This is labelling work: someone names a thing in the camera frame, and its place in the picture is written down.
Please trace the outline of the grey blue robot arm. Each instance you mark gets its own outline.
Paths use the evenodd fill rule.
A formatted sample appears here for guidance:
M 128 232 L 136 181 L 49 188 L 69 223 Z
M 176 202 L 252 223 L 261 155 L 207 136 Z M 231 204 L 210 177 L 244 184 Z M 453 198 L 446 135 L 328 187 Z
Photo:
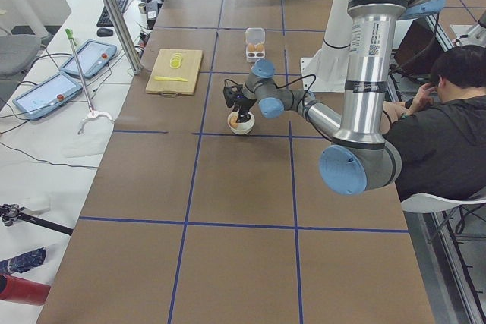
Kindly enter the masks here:
M 277 86 L 274 66 L 265 59 L 252 66 L 244 84 L 226 87 L 223 93 L 240 122 L 250 120 L 254 105 L 265 118 L 288 110 L 299 113 L 330 139 L 319 161 L 323 181 L 337 193 L 356 195 L 391 184 L 402 167 L 398 151 L 380 132 L 396 22 L 436 14 L 446 0 L 347 1 L 350 25 L 341 113 L 318 101 L 308 88 Z

